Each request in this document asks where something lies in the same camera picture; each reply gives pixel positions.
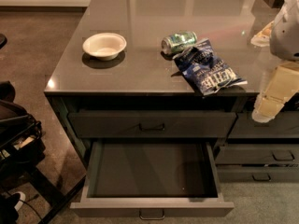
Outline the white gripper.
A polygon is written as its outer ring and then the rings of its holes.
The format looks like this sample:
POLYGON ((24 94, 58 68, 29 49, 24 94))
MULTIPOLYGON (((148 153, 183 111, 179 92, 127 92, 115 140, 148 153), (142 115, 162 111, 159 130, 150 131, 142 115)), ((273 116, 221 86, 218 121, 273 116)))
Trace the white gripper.
POLYGON ((252 119, 267 123, 274 119, 297 92, 299 92, 299 63, 285 62, 274 71, 265 89, 264 95, 256 97, 252 119))

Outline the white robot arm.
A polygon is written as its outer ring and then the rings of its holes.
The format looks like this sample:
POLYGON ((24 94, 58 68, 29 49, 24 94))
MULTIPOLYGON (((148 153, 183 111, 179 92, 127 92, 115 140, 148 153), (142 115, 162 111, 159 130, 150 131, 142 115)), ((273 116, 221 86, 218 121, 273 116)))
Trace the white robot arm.
POLYGON ((282 60, 257 95, 251 115, 255 121, 266 123, 299 92, 299 0, 284 0, 274 20, 250 43, 269 47, 270 52, 282 60))

